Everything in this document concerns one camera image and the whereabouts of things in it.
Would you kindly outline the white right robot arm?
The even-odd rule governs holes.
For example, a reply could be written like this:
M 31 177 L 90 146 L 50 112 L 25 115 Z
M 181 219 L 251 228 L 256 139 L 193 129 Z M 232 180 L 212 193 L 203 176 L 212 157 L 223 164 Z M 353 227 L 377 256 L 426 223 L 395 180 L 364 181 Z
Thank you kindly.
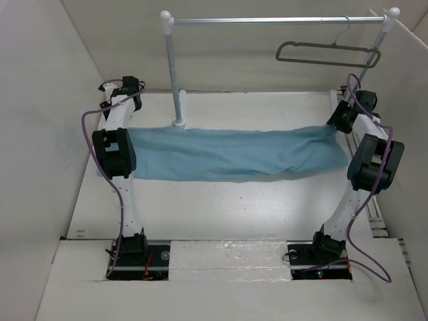
M 374 92 L 357 90 L 353 98 L 352 104 L 340 101 L 328 120 L 339 132 L 355 132 L 360 143 L 348 166 L 346 192 L 309 247 L 309 255 L 316 263 L 340 257 L 350 233 L 349 224 L 355 221 L 366 200 L 391 186 L 405 149 L 402 142 L 391 138 L 391 129 L 373 113 L 377 105 Z

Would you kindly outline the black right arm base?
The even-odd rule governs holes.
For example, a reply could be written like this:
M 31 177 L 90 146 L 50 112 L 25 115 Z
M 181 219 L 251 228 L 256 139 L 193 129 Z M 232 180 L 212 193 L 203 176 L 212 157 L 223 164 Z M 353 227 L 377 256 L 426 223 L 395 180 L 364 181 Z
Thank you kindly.
M 293 281 L 352 280 L 347 261 L 314 248 L 311 241 L 287 241 L 282 260 L 289 264 Z

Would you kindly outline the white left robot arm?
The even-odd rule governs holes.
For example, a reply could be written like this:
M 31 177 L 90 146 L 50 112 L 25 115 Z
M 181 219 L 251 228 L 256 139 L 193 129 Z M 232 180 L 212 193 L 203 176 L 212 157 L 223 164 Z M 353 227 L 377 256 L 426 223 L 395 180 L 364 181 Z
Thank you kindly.
M 136 152 L 128 129 L 132 114 L 142 108 L 141 90 L 144 85 L 134 76 L 124 76 L 121 86 L 112 82 L 100 85 L 99 90 L 106 95 L 106 100 L 100 105 L 105 123 L 92 133 L 98 164 L 119 192 L 120 237 L 112 251 L 126 256 L 134 265 L 144 264 L 149 256 L 132 190 Z

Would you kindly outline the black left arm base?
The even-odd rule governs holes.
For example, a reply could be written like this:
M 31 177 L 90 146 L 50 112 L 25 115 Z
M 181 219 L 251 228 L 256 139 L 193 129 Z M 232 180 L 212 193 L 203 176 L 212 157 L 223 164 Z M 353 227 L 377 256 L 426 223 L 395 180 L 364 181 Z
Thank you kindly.
M 116 266 L 110 273 L 113 257 L 107 269 L 107 279 L 114 281 L 167 281 L 169 279 L 170 242 L 151 242 L 148 256 L 137 258 L 136 254 L 120 255 Z

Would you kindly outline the grey clothes hanger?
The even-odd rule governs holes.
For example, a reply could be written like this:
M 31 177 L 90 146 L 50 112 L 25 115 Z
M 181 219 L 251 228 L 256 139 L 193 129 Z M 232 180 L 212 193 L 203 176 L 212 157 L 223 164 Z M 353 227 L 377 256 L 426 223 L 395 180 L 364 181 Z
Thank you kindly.
M 278 62 L 290 64 L 310 64 L 343 68 L 372 69 L 381 60 L 379 44 L 371 46 L 346 45 L 339 38 L 347 33 L 354 19 L 343 16 L 344 29 L 340 30 L 330 43 L 311 41 L 285 41 L 276 51 Z

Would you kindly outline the light blue trousers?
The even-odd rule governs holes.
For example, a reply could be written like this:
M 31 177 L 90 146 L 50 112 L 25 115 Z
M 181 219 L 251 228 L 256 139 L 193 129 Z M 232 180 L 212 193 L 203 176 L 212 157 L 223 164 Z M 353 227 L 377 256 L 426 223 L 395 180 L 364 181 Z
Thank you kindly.
M 295 130 L 129 128 L 134 178 L 162 181 L 251 180 L 336 171 L 348 165 L 330 126 Z

